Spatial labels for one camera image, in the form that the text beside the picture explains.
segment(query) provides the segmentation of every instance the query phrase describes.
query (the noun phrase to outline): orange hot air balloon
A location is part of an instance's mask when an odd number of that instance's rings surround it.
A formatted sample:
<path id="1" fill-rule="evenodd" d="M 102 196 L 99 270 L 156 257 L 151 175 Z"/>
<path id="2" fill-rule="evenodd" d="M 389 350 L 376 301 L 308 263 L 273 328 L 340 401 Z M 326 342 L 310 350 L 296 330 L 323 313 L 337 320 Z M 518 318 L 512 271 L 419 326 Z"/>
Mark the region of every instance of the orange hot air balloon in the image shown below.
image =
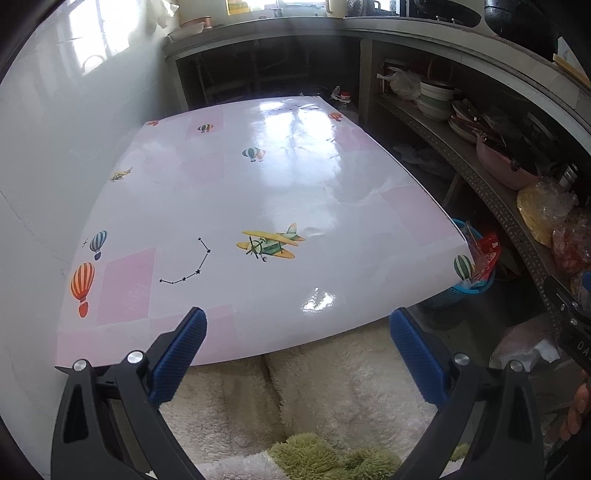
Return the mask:
<path id="1" fill-rule="evenodd" d="M 92 281 L 95 279 L 95 268 L 92 263 L 83 263 L 74 272 L 72 276 L 72 282 L 70 283 L 70 290 L 76 300 L 79 300 L 81 305 L 78 307 L 80 317 L 86 317 L 88 313 L 88 302 L 86 296 L 92 286 Z"/>

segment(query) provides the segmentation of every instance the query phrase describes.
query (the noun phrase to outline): white wall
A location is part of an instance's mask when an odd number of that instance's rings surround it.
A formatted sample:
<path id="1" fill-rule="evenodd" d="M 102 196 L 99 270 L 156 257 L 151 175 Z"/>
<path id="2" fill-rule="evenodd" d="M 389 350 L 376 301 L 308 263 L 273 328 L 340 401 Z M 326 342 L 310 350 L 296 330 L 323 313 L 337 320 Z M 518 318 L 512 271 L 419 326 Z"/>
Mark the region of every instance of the white wall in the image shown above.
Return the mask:
<path id="1" fill-rule="evenodd" d="M 65 382 L 53 368 L 57 320 L 80 232 L 135 132 L 178 111 L 165 32 L 146 33 L 144 0 L 100 4 L 114 56 L 82 73 L 76 52 L 105 51 L 95 0 L 79 0 L 37 28 L 0 84 L 0 415 L 44 476 Z"/>

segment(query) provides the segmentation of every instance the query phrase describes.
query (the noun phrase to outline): pink pot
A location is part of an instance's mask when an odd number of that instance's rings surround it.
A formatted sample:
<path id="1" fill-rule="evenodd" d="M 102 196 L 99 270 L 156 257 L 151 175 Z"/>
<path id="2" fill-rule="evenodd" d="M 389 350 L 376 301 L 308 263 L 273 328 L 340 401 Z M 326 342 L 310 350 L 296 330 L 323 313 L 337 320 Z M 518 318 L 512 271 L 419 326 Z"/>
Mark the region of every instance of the pink pot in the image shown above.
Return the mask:
<path id="1" fill-rule="evenodd" d="M 521 190 L 540 179 L 538 175 L 533 175 L 523 168 L 511 170 L 511 160 L 485 145 L 481 135 L 478 135 L 476 142 L 476 155 L 486 171 L 511 190 Z"/>

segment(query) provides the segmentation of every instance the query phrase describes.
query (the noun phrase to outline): constellation print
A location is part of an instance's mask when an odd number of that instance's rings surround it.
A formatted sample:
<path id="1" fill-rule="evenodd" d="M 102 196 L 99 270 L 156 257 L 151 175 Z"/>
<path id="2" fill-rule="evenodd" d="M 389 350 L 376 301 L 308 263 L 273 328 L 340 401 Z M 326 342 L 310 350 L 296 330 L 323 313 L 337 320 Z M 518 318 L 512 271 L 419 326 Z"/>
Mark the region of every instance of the constellation print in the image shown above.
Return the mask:
<path id="1" fill-rule="evenodd" d="M 194 275 L 199 275 L 201 273 L 201 267 L 205 263 L 205 259 L 207 258 L 207 256 L 212 251 L 209 248 L 207 248 L 207 245 L 205 245 L 203 243 L 203 240 L 201 240 L 201 237 L 200 238 L 197 238 L 197 240 L 199 240 L 201 242 L 201 244 L 203 245 L 203 248 L 205 249 L 205 257 L 203 257 L 203 260 L 201 260 L 201 264 L 199 265 L 199 268 L 197 270 L 195 270 L 193 273 L 191 273 L 190 275 L 187 275 L 186 277 L 181 278 L 180 280 L 168 281 L 168 280 L 164 280 L 164 279 L 161 278 L 160 279 L 160 283 L 168 283 L 170 285 L 174 285 L 175 283 L 178 283 L 178 282 L 187 281 L 189 278 L 193 277 Z"/>

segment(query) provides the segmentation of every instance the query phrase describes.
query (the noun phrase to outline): black pot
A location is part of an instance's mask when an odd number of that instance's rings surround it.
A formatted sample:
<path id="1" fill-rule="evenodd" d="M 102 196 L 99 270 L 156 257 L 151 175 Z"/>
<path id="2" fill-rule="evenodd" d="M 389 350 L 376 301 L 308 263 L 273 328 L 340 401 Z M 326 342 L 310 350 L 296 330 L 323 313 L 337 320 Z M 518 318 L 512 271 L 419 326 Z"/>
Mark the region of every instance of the black pot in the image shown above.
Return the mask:
<path id="1" fill-rule="evenodd" d="M 451 0 L 414 0 L 417 10 L 422 17 L 435 20 L 439 17 L 442 20 L 456 23 L 467 27 L 475 27 L 482 18 L 474 10 L 452 2 Z"/>
<path id="2" fill-rule="evenodd" d="M 485 0 L 484 19 L 493 32 L 552 61 L 557 39 L 550 21 L 522 0 Z"/>

